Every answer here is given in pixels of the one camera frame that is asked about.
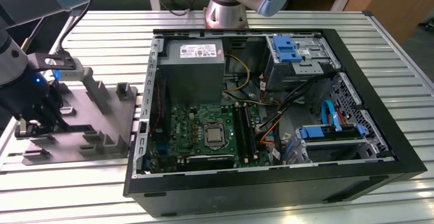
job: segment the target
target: yellow wire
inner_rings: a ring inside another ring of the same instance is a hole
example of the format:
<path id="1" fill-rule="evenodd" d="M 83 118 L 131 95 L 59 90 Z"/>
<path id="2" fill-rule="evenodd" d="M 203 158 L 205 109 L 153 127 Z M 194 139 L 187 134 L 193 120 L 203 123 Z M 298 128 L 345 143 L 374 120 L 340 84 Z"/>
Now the yellow wire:
<path id="1" fill-rule="evenodd" d="M 276 126 L 280 124 L 280 121 L 281 121 L 281 120 L 282 120 L 282 117 L 280 118 L 280 120 L 277 120 L 277 122 L 273 124 L 273 126 L 272 126 L 270 129 L 269 129 L 269 131 L 266 132 L 264 138 L 261 139 L 261 143 L 262 143 L 262 144 L 264 144 L 264 142 L 265 142 L 265 139 L 266 139 L 269 133 L 270 133 L 272 130 L 276 128 Z"/>
<path id="2" fill-rule="evenodd" d="M 232 91 L 237 91 L 237 90 L 242 89 L 248 85 L 249 80 L 250 80 L 250 70 L 249 70 L 249 67 L 248 67 L 246 63 L 238 57 L 236 57 L 233 55 L 225 55 L 225 56 L 229 56 L 229 57 L 234 58 L 244 65 L 244 67 L 246 68 L 246 71 L 248 71 L 248 79 L 246 79 L 246 82 L 240 87 L 237 87 L 237 88 L 232 88 L 232 89 L 225 89 L 223 90 L 225 92 L 232 92 Z"/>

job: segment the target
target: slotted aluminum table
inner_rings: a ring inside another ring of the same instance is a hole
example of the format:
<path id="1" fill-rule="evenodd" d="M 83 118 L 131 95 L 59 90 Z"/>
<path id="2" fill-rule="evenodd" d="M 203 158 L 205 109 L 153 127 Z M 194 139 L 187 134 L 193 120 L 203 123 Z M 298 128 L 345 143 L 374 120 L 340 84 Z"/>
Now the slotted aluminum table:
<path id="1" fill-rule="evenodd" d="M 27 143 L 11 137 L 10 123 L 0 139 L 0 223 L 385 223 L 434 219 L 434 85 L 376 18 L 361 12 L 282 12 L 273 18 L 250 12 L 248 16 L 253 28 L 337 29 L 429 171 L 353 202 L 154 219 L 122 195 L 127 159 L 25 166 L 21 154 Z M 95 79 L 107 86 L 130 82 L 143 91 L 153 29 L 202 27 L 201 12 L 181 18 L 167 12 L 90 12 L 65 47 L 94 68 Z M 70 87 L 82 85 L 70 83 Z"/>

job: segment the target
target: ram slot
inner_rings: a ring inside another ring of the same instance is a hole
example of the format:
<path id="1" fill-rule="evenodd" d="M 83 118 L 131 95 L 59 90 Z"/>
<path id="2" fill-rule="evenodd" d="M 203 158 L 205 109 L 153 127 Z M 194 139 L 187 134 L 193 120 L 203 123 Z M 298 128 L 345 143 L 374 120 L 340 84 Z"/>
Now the ram slot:
<path id="1" fill-rule="evenodd" d="M 257 159 L 257 145 L 256 145 L 256 135 L 252 127 L 252 120 L 250 120 L 250 113 L 249 113 L 249 107 L 245 105 L 241 108 L 242 114 L 244 114 L 244 130 L 245 130 L 245 141 L 248 145 L 248 153 L 250 158 Z"/>
<path id="2" fill-rule="evenodd" d="M 234 132 L 237 138 L 237 148 L 238 148 L 238 157 L 240 161 L 249 163 L 249 154 L 248 154 L 248 144 L 245 141 L 245 130 L 242 123 L 242 108 L 238 105 L 233 107 L 233 117 L 234 117 Z"/>

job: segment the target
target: cpu socket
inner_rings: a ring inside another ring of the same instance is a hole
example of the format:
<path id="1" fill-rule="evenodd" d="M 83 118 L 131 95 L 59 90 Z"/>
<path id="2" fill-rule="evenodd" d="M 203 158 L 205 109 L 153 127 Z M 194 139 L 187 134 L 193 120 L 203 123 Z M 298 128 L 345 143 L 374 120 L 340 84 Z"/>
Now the cpu socket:
<path id="1" fill-rule="evenodd" d="M 226 144 L 225 138 L 225 125 L 223 124 L 206 124 L 205 129 L 205 146 L 222 147 Z"/>

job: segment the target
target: blue light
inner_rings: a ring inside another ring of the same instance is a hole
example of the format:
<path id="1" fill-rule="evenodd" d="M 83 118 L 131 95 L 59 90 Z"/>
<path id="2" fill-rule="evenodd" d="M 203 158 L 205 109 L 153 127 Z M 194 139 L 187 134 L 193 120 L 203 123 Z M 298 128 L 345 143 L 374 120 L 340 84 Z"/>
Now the blue light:
<path id="1" fill-rule="evenodd" d="M 61 79 L 61 71 L 54 70 L 54 72 L 55 72 L 55 79 L 59 81 L 59 79 Z"/>

